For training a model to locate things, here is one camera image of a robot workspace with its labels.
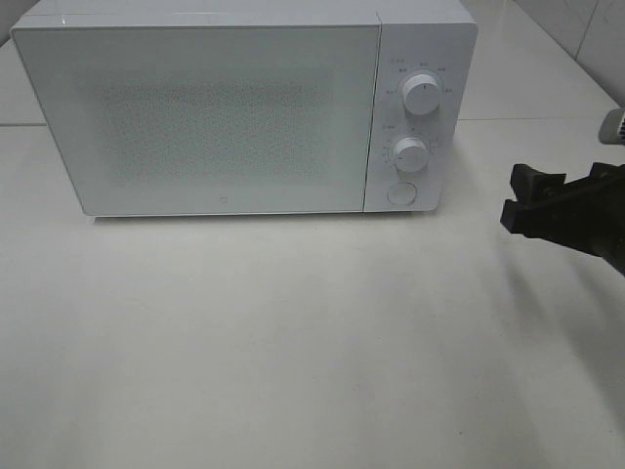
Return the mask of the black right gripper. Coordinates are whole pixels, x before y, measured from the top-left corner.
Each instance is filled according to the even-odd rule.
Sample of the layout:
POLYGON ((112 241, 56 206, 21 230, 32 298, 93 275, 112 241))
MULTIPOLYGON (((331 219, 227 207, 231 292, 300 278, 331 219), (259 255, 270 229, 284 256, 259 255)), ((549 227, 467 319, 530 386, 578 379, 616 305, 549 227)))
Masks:
POLYGON ((595 257, 624 273, 624 166, 595 162, 590 174, 567 183, 564 173, 515 164, 500 222, 512 235, 542 239, 595 257), (523 203, 577 202, 578 209, 523 203))

